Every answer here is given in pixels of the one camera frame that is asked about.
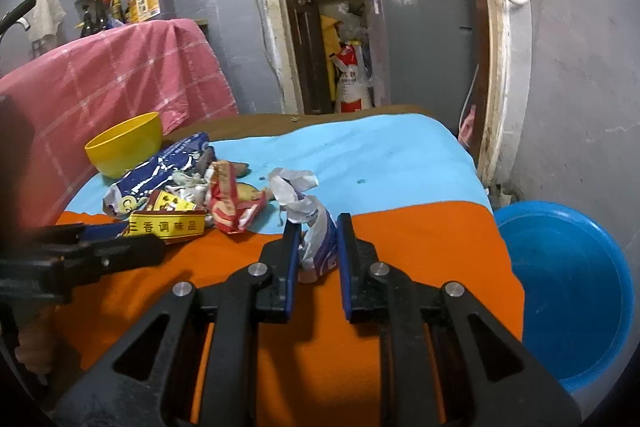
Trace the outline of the white blue wrapper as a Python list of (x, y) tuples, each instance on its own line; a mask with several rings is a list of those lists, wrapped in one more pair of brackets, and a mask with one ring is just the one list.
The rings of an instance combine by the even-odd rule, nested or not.
[(309, 170), (273, 169), (268, 176), (269, 188), (285, 211), (286, 220), (302, 227), (298, 244), (298, 280), (316, 283), (337, 266), (337, 227), (317, 196), (309, 191), (319, 185)]

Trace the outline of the yellow plastic bowl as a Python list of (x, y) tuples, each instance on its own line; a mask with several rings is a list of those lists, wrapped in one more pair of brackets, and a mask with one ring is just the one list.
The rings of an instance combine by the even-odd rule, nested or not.
[(163, 128), (160, 114), (145, 113), (122, 121), (85, 145), (91, 165), (107, 178), (119, 179), (128, 170), (160, 150)]

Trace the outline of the yellow seasoning packet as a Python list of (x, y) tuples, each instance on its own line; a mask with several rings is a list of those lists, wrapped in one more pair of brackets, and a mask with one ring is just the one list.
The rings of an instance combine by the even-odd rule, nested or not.
[(128, 217), (122, 236), (154, 234), (165, 242), (190, 241), (205, 233), (206, 211), (166, 191), (154, 191), (141, 210)]

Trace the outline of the blue snack bag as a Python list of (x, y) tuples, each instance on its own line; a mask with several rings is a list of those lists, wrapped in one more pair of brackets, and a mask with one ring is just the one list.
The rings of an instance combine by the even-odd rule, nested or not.
[(206, 132), (198, 132), (169, 145), (114, 182), (102, 199), (107, 216), (124, 219), (145, 205), (151, 194), (172, 181), (178, 172), (193, 174), (196, 161), (209, 143)]

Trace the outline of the blue plastic basin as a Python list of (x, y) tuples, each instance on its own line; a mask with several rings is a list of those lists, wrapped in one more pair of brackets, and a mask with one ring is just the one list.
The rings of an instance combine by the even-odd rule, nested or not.
[(525, 291), (523, 343), (569, 392), (594, 383), (620, 353), (634, 315), (634, 283), (601, 225), (555, 202), (495, 212)]

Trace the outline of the brown root piece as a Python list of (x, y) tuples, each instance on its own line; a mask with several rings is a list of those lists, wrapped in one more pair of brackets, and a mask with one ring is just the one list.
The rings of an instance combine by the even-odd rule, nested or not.
[(216, 160), (215, 150), (212, 146), (207, 145), (203, 148), (202, 153), (194, 166), (194, 172), (199, 176), (205, 176), (206, 170), (210, 164)]

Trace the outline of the red crumpled wrapper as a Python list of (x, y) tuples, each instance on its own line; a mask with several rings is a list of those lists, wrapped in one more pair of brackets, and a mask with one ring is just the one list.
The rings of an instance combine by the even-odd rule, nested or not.
[(254, 219), (267, 206), (269, 193), (258, 202), (240, 202), (236, 196), (235, 169), (230, 161), (218, 160), (212, 164), (207, 208), (215, 227), (224, 234), (244, 233)]

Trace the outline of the pink checked cloth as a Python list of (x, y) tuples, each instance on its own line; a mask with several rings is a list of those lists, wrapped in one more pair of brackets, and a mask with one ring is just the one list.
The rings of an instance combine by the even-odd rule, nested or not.
[(35, 130), (20, 195), (22, 225), (58, 220), (94, 175), (84, 146), (131, 117), (156, 112), (164, 132), (233, 116), (235, 98), (193, 20), (152, 20), (64, 44), (1, 79)]

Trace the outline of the dark sauce bottle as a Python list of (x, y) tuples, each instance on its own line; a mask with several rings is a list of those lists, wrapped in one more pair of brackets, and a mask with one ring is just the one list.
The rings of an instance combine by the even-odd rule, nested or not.
[(82, 23), (80, 28), (81, 38), (92, 36), (96, 33), (96, 25), (94, 24), (90, 8), (88, 4), (82, 6)]

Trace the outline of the light blue cloth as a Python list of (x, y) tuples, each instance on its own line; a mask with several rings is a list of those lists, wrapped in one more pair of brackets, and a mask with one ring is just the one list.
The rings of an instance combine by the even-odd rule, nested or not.
[(219, 159), (244, 162), (243, 182), (268, 185), (274, 169), (309, 171), (310, 190), (331, 216), (467, 202), (489, 210), (470, 154), (439, 121), (420, 114), (375, 115), (313, 124), (282, 135), (216, 140), (206, 131), (188, 140), (213, 147)]

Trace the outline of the hanging white towel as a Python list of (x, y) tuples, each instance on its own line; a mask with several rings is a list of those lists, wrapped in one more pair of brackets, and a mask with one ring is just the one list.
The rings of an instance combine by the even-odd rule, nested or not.
[(66, 12), (60, 0), (36, 0), (35, 7), (27, 14), (27, 37), (32, 45), (32, 56), (37, 57), (58, 45), (58, 28)]

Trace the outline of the red white sack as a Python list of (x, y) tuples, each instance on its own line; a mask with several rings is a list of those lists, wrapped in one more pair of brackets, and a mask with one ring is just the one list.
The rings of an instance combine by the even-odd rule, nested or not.
[(338, 72), (335, 112), (356, 113), (372, 107), (369, 80), (363, 64), (361, 43), (349, 41), (332, 56)]

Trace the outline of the grey refrigerator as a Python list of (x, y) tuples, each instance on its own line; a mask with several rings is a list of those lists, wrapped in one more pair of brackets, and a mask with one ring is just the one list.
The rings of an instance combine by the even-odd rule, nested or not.
[(374, 104), (412, 104), (457, 133), (477, 58), (475, 0), (364, 0)]

